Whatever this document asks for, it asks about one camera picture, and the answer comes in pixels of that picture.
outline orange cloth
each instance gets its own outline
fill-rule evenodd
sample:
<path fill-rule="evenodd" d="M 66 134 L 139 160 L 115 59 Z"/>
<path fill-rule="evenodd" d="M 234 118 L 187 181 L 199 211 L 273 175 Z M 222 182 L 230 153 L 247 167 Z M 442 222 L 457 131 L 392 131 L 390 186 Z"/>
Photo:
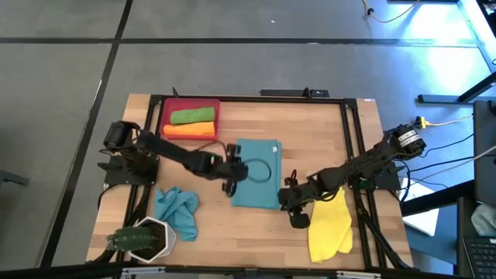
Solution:
<path fill-rule="evenodd" d="M 163 128 L 165 136 L 214 136 L 214 122 L 197 122 L 184 125 L 165 125 Z"/>

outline gray floor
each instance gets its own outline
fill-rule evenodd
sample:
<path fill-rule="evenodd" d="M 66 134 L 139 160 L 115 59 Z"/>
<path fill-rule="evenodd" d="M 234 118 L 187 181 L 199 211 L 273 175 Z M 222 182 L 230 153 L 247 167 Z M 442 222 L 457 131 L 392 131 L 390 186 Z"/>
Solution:
<path fill-rule="evenodd" d="M 370 1 L 381 18 L 408 7 Z M 124 1 L 0 2 L 2 36 L 113 37 Z M 129 93 L 256 95 L 263 88 L 327 88 L 333 97 L 375 98 L 389 129 L 417 115 L 443 122 L 469 115 L 470 107 L 419 105 L 418 94 L 458 95 L 490 74 L 477 37 L 454 4 L 428 3 L 391 24 L 366 21 L 361 1 L 154 1 L 135 0 L 124 37 L 328 37 L 436 39 L 427 46 L 378 45 L 121 45 L 84 161 L 54 264 L 84 262 L 104 174 L 96 166 L 109 123 L 120 119 Z M 0 169 L 31 179 L 28 187 L 0 187 L 0 269 L 37 264 L 39 250 L 95 96 L 109 45 L 0 44 Z M 470 121 L 421 131 L 431 147 L 472 133 Z M 420 167 L 472 154 L 467 141 L 440 150 Z M 424 177 L 430 170 L 415 174 Z M 460 183 L 470 166 L 430 181 Z M 442 187 L 432 186 L 433 190 Z M 442 209 L 440 219 L 454 216 Z M 452 232 L 438 226 L 436 236 Z M 422 240 L 408 232 L 412 248 Z M 446 236 L 446 250 L 453 252 Z M 423 270 L 451 273 L 450 264 L 412 251 Z"/>

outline green towel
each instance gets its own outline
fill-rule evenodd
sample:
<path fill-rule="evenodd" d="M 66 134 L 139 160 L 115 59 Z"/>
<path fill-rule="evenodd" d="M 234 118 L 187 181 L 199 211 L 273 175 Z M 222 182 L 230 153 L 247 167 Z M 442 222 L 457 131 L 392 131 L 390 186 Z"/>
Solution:
<path fill-rule="evenodd" d="M 170 117 L 170 124 L 172 125 L 214 121 L 215 110 L 213 107 L 182 109 L 172 112 Z"/>

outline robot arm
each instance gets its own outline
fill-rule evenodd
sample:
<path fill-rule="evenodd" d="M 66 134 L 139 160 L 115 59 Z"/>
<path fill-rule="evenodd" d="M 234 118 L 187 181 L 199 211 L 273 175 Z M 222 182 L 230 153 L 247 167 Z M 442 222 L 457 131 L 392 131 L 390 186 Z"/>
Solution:
<path fill-rule="evenodd" d="M 222 189 L 228 196 L 234 195 L 236 182 L 246 179 L 248 167 L 237 156 L 240 146 L 228 144 L 224 160 L 218 154 L 203 150 L 186 150 L 160 139 L 149 131 L 141 130 L 134 122 L 118 121 L 111 124 L 105 137 L 106 150 L 120 152 L 126 160 L 126 171 L 138 176 L 157 176 L 150 154 L 155 153 L 176 161 L 193 174 L 209 180 L 225 180 Z"/>
<path fill-rule="evenodd" d="M 299 184 L 296 170 L 291 177 L 284 179 L 290 188 L 278 193 L 281 210 L 288 211 L 291 225 L 306 228 L 310 221 L 308 215 L 301 214 L 302 207 L 316 201 L 328 202 L 335 196 L 339 187 L 347 181 L 369 180 L 377 176 L 383 166 L 392 160 L 409 160 L 422 153 L 425 143 L 409 125 L 400 125 L 384 134 L 383 139 L 366 153 L 345 162 L 340 167 L 327 167 L 307 177 L 307 182 Z"/>

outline yellow towel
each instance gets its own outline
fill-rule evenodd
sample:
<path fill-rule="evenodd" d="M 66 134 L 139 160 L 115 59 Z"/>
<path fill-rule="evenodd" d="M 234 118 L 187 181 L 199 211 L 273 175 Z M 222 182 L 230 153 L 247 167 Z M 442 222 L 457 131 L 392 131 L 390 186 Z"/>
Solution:
<path fill-rule="evenodd" d="M 308 228 L 308 249 L 313 263 L 321 263 L 336 254 L 349 253 L 353 246 L 351 216 L 344 190 L 340 188 L 332 201 L 317 201 Z"/>
<path fill-rule="evenodd" d="M 215 128 L 214 122 L 197 122 L 192 124 L 184 125 L 165 125 L 164 126 L 165 136 L 177 136 L 177 135 L 188 135 L 188 136 L 214 136 Z"/>

